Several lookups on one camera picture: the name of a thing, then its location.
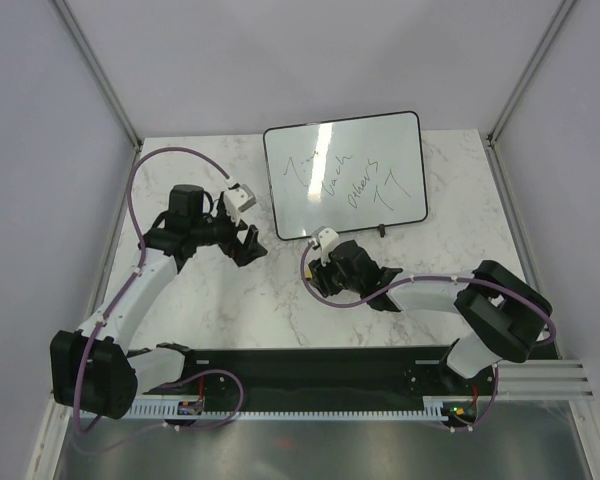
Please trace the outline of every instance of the gray floor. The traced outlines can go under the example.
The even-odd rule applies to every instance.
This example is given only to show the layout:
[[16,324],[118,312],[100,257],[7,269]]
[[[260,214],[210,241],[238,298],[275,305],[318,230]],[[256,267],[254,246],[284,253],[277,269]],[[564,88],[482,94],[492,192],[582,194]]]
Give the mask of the gray floor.
[[[102,448],[146,421],[103,421]],[[499,402],[473,433],[398,422],[242,421],[209,432],[158,429],[108,454],[69,447],[57,479],[588,479],[565,404]]]

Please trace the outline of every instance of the whiteboard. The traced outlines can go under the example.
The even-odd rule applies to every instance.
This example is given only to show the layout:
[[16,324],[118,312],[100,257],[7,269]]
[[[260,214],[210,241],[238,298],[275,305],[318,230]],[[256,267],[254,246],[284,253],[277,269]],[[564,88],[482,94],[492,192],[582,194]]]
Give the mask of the whiteboard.
[[415,112],[271,128],[263,139],[282,240],[321,226],[346,232],[427,217]]

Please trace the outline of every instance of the white wall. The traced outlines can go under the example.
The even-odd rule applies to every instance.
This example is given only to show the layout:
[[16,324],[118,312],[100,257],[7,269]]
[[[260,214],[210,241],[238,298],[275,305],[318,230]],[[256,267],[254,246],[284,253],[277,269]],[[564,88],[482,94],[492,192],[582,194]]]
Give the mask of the white wall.
[[69,0],[141,136],[416,110],[488,131],[560,0]]
[[600,400],[600,0],[576,7],[500,150],[560,344]]
[[45,0],[0,0],[0,479],[24,475],[49,342],[84,318],[131,145]]

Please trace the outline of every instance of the white marble table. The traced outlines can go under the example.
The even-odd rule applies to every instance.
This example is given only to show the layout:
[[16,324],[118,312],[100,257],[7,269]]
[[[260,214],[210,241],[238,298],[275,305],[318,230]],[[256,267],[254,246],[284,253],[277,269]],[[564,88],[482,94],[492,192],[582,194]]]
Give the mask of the white marble table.
[[[430,214],[420,224],[342,235],[355,238],[381,266],[422,272],[457,272],[493,259],[522,276],[487,159],[475,130],[425,131],[422,135]],[[246,183],[258,204],[245,220],[260,229],[269,250],[237,268],[218,247],[204,247],[161,294],[132,348],[177,342],[191,348],[289,348],[448,344],[469,329],[459,316],[433,312],[392,314],[366,306],[340,310],[316,302],[298,276],[306,240],[283,242],[274,231],[260,135],[147,139],[143,152],[184,146],[218,161]],[[138,172],[133,198],[146,230],[167,207],[173,185],[201,185],[214,198],[221,176],[183,154],[163,154]],[[125,218],[110,280],[116,285],[131,264],[137,239]],[[335,301],[357,299],[344,292]]]

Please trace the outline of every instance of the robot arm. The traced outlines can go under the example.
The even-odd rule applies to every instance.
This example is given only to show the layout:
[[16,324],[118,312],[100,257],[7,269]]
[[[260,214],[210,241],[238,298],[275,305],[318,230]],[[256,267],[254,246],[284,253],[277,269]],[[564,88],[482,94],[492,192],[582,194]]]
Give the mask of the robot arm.
[[379,311],[435,310],[461,315],[473,332],[451,345],[440,364],[441,380],[447,388],[475,377],[482,369],[508,360],[523,363],[529,357],[544,320],[525,306],[504,298],[488,287],[460,284],[440,279],[476,278],[496,284],[529,300],[547,315],[549,302],[513,273],[497,262],[485,260],[471,272],[446,277],[418,275],[401,268],[378,267],[354,240],[339,243],[330,228],[319,229],[312,236],[314,248],[321,250],[319,259],[309,263],[310,284],[323,297],[350,290],[366,298],[401,280],[417,280],[396,286],[367,303]]
[[[75,332],[60,331],[51,342],[51,371],[55,400],[73,403],[77,373],[87,339],[100,325],[91,348],[82,382],[81,408],[107,416],[122,417],[138,393],[175,381],[182,375],[184,356],[171,348],[156,348],[128,355],[129,345],[147,311],[162,290],[176,277],[198,247],[218,245],[238,267],[266,255],[258,243],[258,229],[241,219],[255,204],[245,185],[235,185],[220,195],[216,216],[203,213],[208,195],[201,187],[176,185],[169,195],[169,208],[161,213],[143,236],[146,256],[138,267],[136,254],[129,274],[135,280],[125,289],[124,282],[113,289],[96,312]],[[238,233],[247,231],[244,242]],[[120,292],[124,292],[109,312],[103,313]]]

